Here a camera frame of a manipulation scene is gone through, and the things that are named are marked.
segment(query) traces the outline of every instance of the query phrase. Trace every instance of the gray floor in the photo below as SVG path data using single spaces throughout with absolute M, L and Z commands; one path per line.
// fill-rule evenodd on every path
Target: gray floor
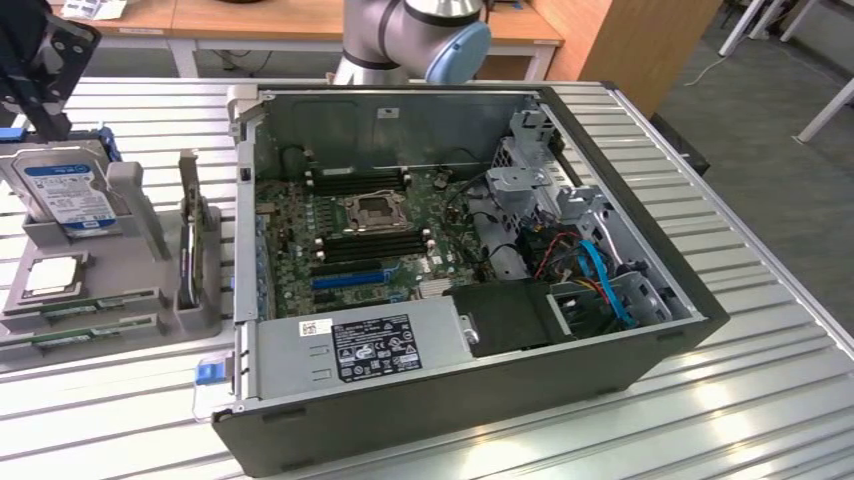
M 854 333 L 854 110 L 809 145 L 792 138 L 849 79 L 793 47 L 746 40 L 700 85 L 684 86 L 720 58 L 728 33 L 709 29 L 660 114 L 706 156 L 716 191 Z

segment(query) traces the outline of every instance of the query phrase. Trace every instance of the aluminum table surface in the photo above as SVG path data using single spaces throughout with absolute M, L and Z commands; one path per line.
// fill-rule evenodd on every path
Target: aluminum table surface
M 203 192 L 227 219 L 229 310 L 237 157 L 226 89 L 233 83 L 86 79 L 67 105 L 78 127 L 99 121 L 112 127 L 126 160 L 146 167 L 146 194 L 158 209 L 175 208 L 182 194 L 177 152 L 199 150 Z M 274 478 L 852 475 L 852 338 L 622 94 L 598 83 L 553 85 L 733 320 L 625 392 Z M 22 204 L 3 189 L 0 286 L 8 287 L 26 238 Z M 190 408 L 195 364 L 231 340 L 227 326 L 203 341 L 2 375 L 0 478 L 243 478 Z M 573 370 L 566 374 L 572 380 Z

